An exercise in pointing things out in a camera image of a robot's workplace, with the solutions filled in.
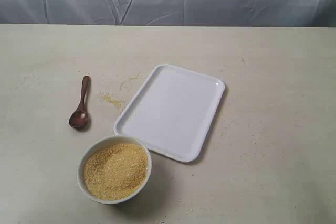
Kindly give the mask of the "dark brown wooden spoon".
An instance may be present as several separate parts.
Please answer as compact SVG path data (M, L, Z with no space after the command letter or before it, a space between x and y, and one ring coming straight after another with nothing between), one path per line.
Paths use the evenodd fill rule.
M85 97L87 93L88 84L90 81L89 76L84 76L81 86L81 98L78 107L69 118L69 125L74 129L84 127L89 120L89 115L85 106Z

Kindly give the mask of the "white ceramic bowl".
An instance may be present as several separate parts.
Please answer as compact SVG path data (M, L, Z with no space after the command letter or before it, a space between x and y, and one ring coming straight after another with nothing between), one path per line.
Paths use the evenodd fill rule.
M86 161L88 160L88 158L95 153L96 151L99 151L103 148L107 148L107 147L112 147L116 144L135 144L138 145L140 147L142 147L144 149L144 151L147 154L148 157L148 172L146 175L146 178L143 182L143 184L137 189L137 191L135 191L132 195L123 198L123 199L119 199L119 200L102 200L99 199L97 197L95 197L94 195L92 195L89 190L86 188L85 186L85 182L84 182L84 178L83 178L83 169L84 169L84 165L86 163ZM78 185L80 187L80 189L82 190L82 192L91 200L100 203L100 204L105 204L105 205L116 205L122 202L125 202L131 198L133 198L135 195L137 195L146 185L146 183L149 180L149 177L151 175L151 170L152 170L152 158L150 155L150 152L148 151L148 149L138 140L129 137L129 136L112 136L112 137L107 137L103 140L100 140L98 142L96 142L92 147L90 147L84 154L82 160L79 163L78 166L78 172L77 172L77 181L78 181Z

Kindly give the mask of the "white rectangular plastic tray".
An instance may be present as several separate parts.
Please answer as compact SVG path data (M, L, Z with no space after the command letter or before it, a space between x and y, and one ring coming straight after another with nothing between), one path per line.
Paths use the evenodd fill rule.
M116 120L116 135L181 163L197 159L225 91L222 80L173 65L154 68Z

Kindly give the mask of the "spilled yellow grains on table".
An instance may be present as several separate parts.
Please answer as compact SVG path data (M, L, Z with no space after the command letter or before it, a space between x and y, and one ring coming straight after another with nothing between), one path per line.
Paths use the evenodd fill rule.
M108 91L99 92L99 99L103 102L111 104L117 113L121 114L129 102L127 95L129 94L133 83L141 79L141 74L142 72L139 71L133 76L127 77L118 82L117 86L112 86L112 88Z

